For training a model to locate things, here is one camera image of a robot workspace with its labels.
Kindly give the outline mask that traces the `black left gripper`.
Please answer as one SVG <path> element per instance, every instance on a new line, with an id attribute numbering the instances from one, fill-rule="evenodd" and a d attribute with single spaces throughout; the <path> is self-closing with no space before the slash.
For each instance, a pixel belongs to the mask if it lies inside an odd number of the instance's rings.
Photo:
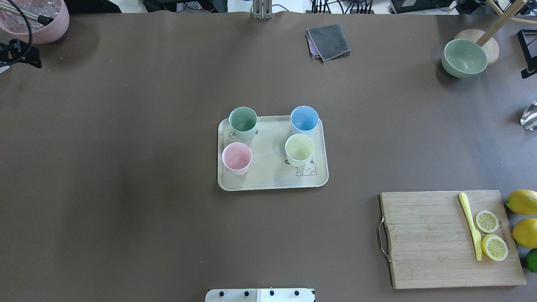
<path id="1" fill-rule="evenodd" d="M 16 63 L 42 68 L 38 48 L 19 39 L 12 39 L 7 44 L 0 43 L 0 66 L 6 67 Z"/>

